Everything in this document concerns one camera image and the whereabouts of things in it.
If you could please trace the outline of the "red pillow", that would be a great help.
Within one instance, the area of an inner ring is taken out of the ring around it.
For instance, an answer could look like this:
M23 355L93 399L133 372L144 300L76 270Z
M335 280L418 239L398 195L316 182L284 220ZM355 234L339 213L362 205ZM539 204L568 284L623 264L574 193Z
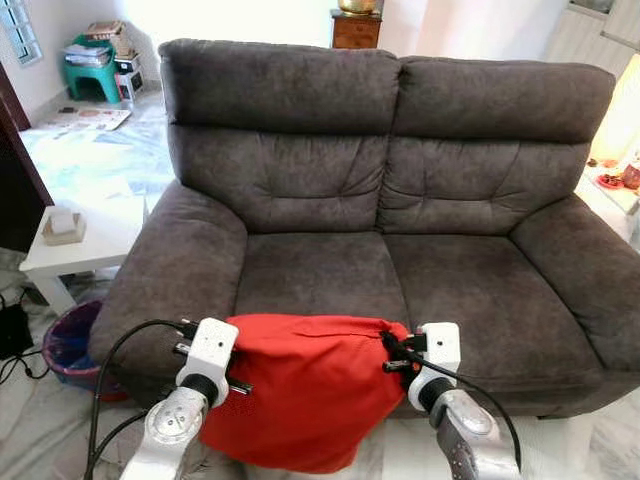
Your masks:
M207 413L198 439L239 462L302 474L334 474L404 399L383 369L383 334L406 326L343 315L244 314L229 317L238 335L230 379L250 384Z

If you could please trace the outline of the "grey fabric two-seat sofa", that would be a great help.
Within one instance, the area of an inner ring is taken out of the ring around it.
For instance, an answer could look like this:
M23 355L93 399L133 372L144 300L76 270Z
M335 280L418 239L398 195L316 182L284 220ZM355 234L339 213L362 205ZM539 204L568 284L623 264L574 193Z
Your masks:
M640 257L575 189L614 77L580 63L398 58L178 38L157 50L175 178L90 334L142 404L172 321L456 323L461 375L566 419L640 383Z

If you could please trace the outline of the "blue waste bin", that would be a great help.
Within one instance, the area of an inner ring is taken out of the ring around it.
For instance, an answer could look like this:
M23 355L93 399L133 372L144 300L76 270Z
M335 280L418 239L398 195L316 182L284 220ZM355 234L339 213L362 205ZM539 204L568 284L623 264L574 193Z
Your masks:
M128 394L110 374L105 376L102 388L99 388L100 366L88 353L92 325L101 307L101 300L92 300L61 315L44 334L44 360L60 383L87 390L90 394L101 392L102 402L127 401Z

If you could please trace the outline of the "white side table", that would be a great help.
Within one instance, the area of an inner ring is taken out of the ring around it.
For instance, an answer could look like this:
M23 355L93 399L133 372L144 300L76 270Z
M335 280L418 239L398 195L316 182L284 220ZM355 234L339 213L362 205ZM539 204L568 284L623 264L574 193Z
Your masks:
M47 221L61 210L77 212L84 224L82 241L68 244L45 241ZM145 223L147 212L148 205L143 196L70 201L64 205L47 206L38 221L38 233L32 239L26 259L20 262L19 271L35 284L55 314L67 314L76 307L76 301L60 276L122 265Z

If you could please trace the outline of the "black power adapter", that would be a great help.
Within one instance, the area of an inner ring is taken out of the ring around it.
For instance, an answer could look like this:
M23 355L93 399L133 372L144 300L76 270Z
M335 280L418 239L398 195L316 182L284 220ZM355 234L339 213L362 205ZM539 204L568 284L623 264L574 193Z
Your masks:
M19 303L8 303L0 297L0 361L20 357L33 346L27 312Z

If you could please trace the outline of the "beige tissue box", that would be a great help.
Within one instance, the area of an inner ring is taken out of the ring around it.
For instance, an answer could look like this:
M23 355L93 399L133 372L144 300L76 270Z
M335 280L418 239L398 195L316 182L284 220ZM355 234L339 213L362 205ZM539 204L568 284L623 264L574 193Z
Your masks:
M40 238L46 246L79 243L86 233L87 218L83 211L73 207L46 207L40 228Z

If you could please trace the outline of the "red jar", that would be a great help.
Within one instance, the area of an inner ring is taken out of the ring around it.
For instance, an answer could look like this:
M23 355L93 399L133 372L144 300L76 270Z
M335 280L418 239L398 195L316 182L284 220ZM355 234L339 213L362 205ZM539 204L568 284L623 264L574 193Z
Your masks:
M622 187L639 191L640 189L640 161L634 160L620 173Z

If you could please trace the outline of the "dark brown wooden door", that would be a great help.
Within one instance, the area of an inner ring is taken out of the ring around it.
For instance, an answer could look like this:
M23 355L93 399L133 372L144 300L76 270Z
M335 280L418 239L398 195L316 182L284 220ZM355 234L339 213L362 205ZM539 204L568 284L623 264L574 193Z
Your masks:
M27 253L47 206L54 205L20 131L31 127L26 110L0 64L0 248Z

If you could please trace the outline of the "newspaper sheet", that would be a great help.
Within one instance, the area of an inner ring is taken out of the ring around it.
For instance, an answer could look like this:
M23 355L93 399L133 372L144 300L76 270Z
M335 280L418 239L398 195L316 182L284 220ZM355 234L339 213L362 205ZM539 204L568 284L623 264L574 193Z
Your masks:
M115 131L131 118L132 110L65 106L40 123L42 129L56 131Z

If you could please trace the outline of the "white box with black print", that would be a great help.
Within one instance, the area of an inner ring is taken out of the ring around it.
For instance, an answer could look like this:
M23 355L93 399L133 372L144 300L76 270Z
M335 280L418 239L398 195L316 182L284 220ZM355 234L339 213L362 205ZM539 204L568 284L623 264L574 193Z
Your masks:
M129 56L115 55L113 63L116 68L115 82L120 100L137 100L138 92L143 88L143 78L140 73L140 55L137 52Z

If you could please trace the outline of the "brown wooden cabinet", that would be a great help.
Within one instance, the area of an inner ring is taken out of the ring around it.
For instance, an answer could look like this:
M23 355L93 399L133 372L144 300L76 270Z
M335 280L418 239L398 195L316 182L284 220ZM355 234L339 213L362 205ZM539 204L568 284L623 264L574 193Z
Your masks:
M376 49L381 31L381 13L367 15L330 10L333 19L333 49Z

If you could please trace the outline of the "green plastic stool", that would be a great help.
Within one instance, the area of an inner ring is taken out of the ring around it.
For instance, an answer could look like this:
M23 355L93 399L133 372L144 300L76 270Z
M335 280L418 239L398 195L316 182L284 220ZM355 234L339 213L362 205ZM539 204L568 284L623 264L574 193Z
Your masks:
M86 38L83 35L78 35L74 38L72 44L86 45L86 46L110 46L111 52L113 52L113 58L116 55L116 50L111 46L109 41L93 41L91 38ZM111 104L119 104L120 96L118 88L116 88L115 82L116 68L114 63L110 67L69 67L65 64L64 55L63 61L61 61L61 74L63 74L64 81L67 82L68 90L70 91L70 99L81 101L83 99L81 83L87 82L93 84L93 86L100 87L102 95L105 97L106 102Z

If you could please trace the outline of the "brass bowl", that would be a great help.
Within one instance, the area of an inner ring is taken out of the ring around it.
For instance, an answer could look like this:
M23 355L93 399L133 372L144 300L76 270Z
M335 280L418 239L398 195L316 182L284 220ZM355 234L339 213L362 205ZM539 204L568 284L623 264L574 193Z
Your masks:
M337 0L340 12L347 15L372 15L378 13L380 0Z

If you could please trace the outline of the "small brown cardboard box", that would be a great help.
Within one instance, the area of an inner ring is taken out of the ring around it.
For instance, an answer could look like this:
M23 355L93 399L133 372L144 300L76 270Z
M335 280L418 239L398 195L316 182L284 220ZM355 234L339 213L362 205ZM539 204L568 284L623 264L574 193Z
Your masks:
M99 20L84 29L83 36L93 41L113 41L125 37L123 20Z

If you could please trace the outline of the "louvred window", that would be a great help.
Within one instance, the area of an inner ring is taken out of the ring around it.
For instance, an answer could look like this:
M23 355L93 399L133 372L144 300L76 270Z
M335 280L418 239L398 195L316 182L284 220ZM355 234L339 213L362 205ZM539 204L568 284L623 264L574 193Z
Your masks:
M29 67L42 58L27 0L0 0L0 29L12 44L20 67Z

